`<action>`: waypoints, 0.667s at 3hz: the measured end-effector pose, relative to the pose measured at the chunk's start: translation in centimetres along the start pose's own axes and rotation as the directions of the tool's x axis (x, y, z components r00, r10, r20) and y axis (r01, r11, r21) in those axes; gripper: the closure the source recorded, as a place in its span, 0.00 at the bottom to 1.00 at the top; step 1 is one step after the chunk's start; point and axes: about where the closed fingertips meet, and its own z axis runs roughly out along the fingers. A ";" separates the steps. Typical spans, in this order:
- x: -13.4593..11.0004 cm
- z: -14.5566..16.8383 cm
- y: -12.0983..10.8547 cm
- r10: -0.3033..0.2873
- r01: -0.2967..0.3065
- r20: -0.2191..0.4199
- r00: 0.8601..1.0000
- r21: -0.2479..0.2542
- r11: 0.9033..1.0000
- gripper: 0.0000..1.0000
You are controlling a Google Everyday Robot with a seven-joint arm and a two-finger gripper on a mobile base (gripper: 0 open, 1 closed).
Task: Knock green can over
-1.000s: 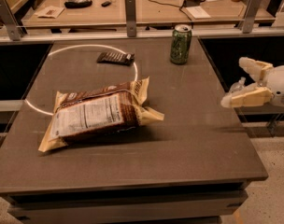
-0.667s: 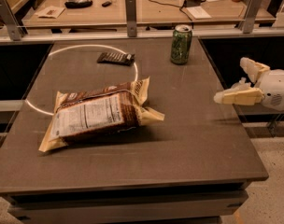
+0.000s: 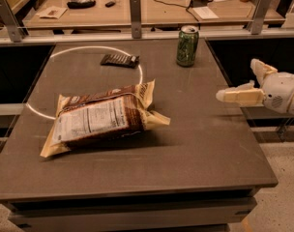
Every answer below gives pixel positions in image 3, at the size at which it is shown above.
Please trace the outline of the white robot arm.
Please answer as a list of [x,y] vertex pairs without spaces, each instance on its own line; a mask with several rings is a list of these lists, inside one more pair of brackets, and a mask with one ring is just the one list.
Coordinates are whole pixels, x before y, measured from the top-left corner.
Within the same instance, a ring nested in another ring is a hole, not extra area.
[[294,115],[294,74],[279,72],[258,59],[250,61],[250,68],[256,76],[259,88],[255,88],[254,82],[250,81],[237,87],[219,90],[216,99],[241,106],[264,105],[278,113]]

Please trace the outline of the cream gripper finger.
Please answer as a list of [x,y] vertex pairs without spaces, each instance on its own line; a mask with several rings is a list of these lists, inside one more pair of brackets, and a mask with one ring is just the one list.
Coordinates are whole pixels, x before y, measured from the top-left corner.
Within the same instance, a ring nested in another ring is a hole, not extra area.
[[254,87],[254,81],[217,91],[216,99],[220,102],[238,103],[241,106],[256,106],[263,103],[265,94]]
[[276,68],[268,64],[265,64],[259,59],[252,59],[250,61],[250,68],[252,69],[252,72],[256,76],[256,79],[260,86],[263,85],[264,81],[267,79],[268,76],[278,72]]

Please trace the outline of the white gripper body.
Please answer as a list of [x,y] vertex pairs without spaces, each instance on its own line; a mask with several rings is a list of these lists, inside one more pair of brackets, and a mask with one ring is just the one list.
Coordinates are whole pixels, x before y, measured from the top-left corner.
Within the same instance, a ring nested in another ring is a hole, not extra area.
[[294,114],[294,74],[271,74],[261,86],[266,98],[264,106],[278,113]]

